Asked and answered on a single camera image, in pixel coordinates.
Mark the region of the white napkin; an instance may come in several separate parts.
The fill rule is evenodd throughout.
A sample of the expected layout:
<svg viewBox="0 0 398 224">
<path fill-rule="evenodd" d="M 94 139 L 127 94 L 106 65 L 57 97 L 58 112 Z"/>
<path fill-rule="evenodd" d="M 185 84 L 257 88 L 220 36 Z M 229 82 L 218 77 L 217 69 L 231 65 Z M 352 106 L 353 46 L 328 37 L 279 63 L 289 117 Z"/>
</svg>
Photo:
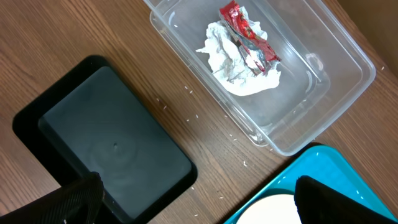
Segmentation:
<svg viewBox="0 0 398 224">
<path fill-rule="evenodd" d="M 255 32 L 268 39 L 267 32 L 261 29 L 261 23 L 254 23 L 252 28 Z M 208 64 L 213 76 L 234 95 L 248 96 L 279 85 L 281 71 L 277 68 L 270 70 L 267 75 L 255 76 L 221 19 L 208 24 L 205 46 L 196 51 L 209 55 Z"/>
</svg>

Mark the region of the large white plate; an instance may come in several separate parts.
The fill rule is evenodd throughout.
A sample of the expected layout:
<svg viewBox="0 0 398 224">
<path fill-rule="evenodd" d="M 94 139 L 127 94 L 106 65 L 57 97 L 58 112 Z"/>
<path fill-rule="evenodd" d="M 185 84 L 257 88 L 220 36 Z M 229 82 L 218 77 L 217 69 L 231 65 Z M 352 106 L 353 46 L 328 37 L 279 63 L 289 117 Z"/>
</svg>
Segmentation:
<svg viewBox="0 0 398 224">
<path fill-rule="evenodd" d="M 237 224 L 301 224 L 294 196 L 277 194 L 264 197 L 250 205 Z"/>
</svg>

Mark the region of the black tray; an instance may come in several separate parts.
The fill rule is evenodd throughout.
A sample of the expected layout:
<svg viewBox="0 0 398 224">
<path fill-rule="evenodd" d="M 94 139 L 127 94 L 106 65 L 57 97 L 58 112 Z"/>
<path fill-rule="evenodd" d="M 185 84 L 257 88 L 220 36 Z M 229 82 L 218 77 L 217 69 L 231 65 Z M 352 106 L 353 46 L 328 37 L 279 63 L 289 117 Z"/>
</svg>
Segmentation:
<svg viewBox="0 0 398 224">
<path fill-rule="evenodd" d="M 195 164 L 100 55 L 20 110 L 12 130 L 61 186 L 99 174 L 97 223 L 147 223 L 197 179 Z"/>
</svg>

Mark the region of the teal plastic tray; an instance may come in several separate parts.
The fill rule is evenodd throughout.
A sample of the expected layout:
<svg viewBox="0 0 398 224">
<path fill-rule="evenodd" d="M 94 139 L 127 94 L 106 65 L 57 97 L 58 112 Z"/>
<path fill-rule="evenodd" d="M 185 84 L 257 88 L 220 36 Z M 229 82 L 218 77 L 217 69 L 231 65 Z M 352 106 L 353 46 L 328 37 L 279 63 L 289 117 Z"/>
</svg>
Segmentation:
<svg viewBox="0 0 398 224">
<path fill-rule="evenodd" d="M 303 175 L 307 175 L 333 188 L 339 193 L 391 220 L 397 220 L 368 184 L 336 149 L 330 146 L 318 145 L 306 149 L 282 172 L 267 183 L 265 187 L 249 199 L 237 212 L 228 218 L 225 223 L 236 223 L 243 211 L 261 198 L 294 192 L 296 180 Z"/>
</svg>

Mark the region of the clear plastic bin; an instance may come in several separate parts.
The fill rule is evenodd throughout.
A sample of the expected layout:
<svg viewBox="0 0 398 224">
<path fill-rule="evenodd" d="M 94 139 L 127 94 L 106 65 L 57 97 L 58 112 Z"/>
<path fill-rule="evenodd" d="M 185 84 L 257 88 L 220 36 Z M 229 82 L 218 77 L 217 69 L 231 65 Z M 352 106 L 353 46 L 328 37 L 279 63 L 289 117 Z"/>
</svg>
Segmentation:
<svg viewBox="0 0 398 224">
<path fill-rule="evenodd" d="M 225 2 L 144 1 L 152 25 L 243 133 L 283 156 L 321 134 L 376 76 L 373 63 L 324 1 L 241 1 L 282 61 L 277 87 L 239 96 L 222 86 L 208 57 L 198 52 Z"/>
</svg>

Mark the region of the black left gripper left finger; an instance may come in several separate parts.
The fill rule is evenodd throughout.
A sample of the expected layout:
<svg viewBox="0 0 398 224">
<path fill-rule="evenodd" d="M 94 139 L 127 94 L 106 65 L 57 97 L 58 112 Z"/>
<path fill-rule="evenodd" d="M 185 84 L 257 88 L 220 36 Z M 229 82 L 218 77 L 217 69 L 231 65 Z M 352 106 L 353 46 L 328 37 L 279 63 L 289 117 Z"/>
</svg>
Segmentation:
<svg viewBox="0 0 398 224">
<path fill-rule="evenodd" d="M 1 223 L 94 223 L 104 199 L 99 173 L 91 172 L 49 194 L 1 216 Z"/>
</svg>

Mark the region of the red snack wrapper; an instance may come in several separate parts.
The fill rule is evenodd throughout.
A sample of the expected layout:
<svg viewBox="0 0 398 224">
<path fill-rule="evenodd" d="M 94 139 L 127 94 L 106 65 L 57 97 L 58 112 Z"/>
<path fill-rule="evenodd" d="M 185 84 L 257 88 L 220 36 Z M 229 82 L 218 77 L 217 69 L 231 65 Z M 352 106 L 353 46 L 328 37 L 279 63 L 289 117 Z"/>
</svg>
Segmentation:
<svg viewBox="0 0 398 224">
<path fill-rule="evenodd" d="M 252 28 L 255 23 L 249 20 L 244 6 L 236 1 L 231 1 L 219 9 L 220 19 L 235 41 L 242 58 L 255 76 L 267 75 L 270 70 L 277 68 L 280 57 L 269 45 L 266 38 L 259 35 Z"/>
</svg>

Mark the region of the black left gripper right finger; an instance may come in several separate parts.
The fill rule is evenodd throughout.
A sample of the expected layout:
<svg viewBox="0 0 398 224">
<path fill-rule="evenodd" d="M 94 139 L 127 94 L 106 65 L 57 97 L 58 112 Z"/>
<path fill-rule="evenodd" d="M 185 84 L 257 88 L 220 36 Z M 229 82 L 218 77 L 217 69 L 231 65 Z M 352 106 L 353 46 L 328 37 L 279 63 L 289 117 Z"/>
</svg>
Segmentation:
<svg viewBox="0 0 398 224">
<path fill-rule="evenodd" d="M 302 224 L 397 224 L 306 175 L 296 181 L 294 202 Z"/>
</svg>

